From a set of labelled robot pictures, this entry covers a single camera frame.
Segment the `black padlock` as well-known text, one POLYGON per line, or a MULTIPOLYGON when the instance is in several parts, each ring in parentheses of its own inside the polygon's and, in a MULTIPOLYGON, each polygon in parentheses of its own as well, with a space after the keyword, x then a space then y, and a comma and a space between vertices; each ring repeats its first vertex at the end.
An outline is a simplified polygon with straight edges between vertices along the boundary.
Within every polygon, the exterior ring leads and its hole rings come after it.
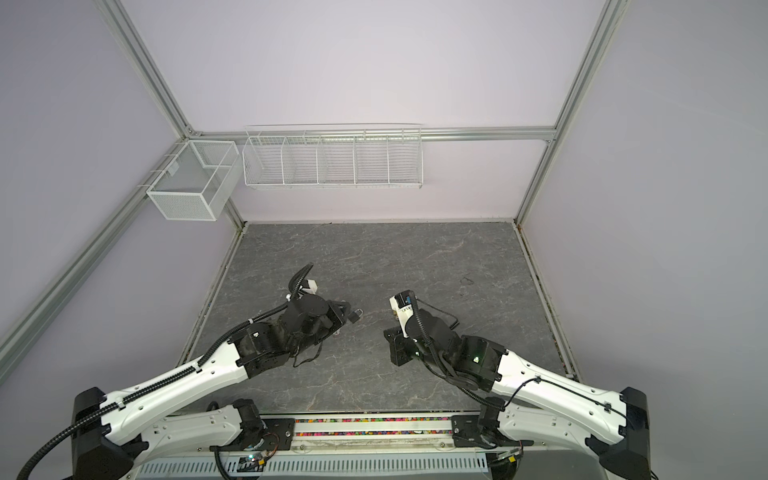
POLYGON ((362 309, 355 309, 350 314, 348 321, 351 322, 351 323, 356 323, 356 322, 358 322, 362 318, 363 314, 364 314, 364 312, 363 312, 362 309))

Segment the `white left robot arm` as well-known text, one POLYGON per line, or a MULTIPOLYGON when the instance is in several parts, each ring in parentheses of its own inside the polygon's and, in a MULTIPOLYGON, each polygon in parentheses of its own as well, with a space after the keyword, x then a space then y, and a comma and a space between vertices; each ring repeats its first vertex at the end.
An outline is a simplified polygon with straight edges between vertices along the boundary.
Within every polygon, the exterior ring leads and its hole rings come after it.
POLYGON ((230 385, 294 362, 361 310, 305 294, 221 335, 203 355, 151 380, 109 393, 98 387, 74 399, 71 434, 75 479, 118 479, 137 466, 151 442, 145 431, 179 409, 230 385))

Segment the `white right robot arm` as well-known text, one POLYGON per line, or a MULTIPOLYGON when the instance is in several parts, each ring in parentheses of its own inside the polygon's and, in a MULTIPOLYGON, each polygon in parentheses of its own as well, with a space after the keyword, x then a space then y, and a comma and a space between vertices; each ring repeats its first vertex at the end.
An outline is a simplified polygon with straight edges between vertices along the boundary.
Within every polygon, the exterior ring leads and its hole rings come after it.
POLYGON ((474 442, 540 439, 581 449, 624 479, 652 479, 644 392, 603 390, 546 370, 483 337, 459 335, 411 300, 390 300, 397 326, 384 332, 397 366, 418 359, 483 408, 474 442))

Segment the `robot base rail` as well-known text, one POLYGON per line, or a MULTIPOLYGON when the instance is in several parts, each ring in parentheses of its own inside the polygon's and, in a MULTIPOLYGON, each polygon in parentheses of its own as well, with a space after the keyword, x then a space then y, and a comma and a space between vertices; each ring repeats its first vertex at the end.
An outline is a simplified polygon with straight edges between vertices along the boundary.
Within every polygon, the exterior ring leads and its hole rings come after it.
POLYGON ((515 471, 528 440, 482 439, 475 412, 265 415, 238 441, 231 407, 150 426, 128 479, 329 479, 515 471))

